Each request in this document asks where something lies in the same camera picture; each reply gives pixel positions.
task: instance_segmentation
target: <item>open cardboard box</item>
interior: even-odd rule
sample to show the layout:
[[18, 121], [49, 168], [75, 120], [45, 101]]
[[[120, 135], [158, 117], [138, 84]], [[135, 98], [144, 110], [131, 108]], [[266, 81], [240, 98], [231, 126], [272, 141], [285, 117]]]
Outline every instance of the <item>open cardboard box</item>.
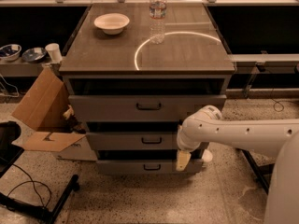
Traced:
[[49, 151], [59, 159], [96, 160], [85, 134], [65, 132], [67, 122], [63, 114], [68, 105], [64, 83], [45, 67], [12, 113], [14, 118], [35, 130], [22, 147]]

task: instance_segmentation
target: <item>white cup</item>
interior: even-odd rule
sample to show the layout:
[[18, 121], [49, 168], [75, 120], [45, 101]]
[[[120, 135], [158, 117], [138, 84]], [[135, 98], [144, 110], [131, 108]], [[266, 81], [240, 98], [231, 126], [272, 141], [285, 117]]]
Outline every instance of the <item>white cup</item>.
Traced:
[[59, 50], [59, 44], [50, 43], [45, 49], [54, 63], [59, 63], [63, 59], [62, 53]]

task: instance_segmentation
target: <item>small bowl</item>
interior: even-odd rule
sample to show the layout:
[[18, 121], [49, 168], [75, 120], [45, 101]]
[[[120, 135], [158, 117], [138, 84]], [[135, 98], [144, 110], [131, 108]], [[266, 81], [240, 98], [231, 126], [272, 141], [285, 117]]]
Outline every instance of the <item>small bowl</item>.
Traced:
[[0, 48], [0, 59], [5, 61], [15, 61], [20, 57], [21, 46], [17, 44], [9, 44]]
[[28, 49], [22, 54], [22, 59], [28, 63], [40, 63], [47, 55], [47, 51], [43, 48]]
[[120, 13], [108, 13], [97, 17], [94, 25], [108, 35], [117, 35], [122, 32], [130, 22], [130, 19]]

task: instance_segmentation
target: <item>box flap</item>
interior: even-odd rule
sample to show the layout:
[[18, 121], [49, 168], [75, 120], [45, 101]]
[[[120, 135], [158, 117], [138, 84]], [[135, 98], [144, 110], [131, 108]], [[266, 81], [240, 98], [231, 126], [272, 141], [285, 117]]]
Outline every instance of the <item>box flap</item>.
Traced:
[[31, 151], [60, 152], [84, 136], [85, 134], [79, 133], [35, 132], [23, 144], [22, 148]]
[[64, 83], [49, 68], [44, 68], [12, 116], [34, 130], [47, 131], [47, 128], [66, 126], [63, 113], [67, 109], [68, 93]]

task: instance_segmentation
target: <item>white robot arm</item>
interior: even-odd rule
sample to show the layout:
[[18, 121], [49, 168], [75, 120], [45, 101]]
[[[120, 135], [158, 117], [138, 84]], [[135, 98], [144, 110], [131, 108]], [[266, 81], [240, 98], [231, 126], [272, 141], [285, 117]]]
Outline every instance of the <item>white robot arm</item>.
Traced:
[[177, 170], [184, 170], [201, 142], [275, 157], [264, 224], [299, 223], [299, 119], [221, 119], [220, 110], [208, 105], [184, 120], [178, 128]]

